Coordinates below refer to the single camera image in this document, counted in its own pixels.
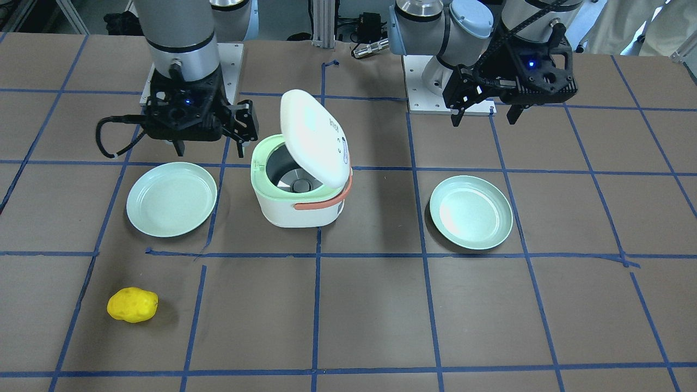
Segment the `idle robot arm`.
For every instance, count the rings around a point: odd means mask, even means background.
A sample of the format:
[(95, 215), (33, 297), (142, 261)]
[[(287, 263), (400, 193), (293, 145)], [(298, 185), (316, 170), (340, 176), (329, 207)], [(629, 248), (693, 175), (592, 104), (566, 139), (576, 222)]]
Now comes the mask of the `idle robot arm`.
[(458, 126), (466, 109), (497, 97), (513, 125), (533, 105), (578, 92), (567, 28), (581, 1), (505, 1), (498, 18), (479, 1), (396, 1), (393, 54), (429, 56), (424, 81)]

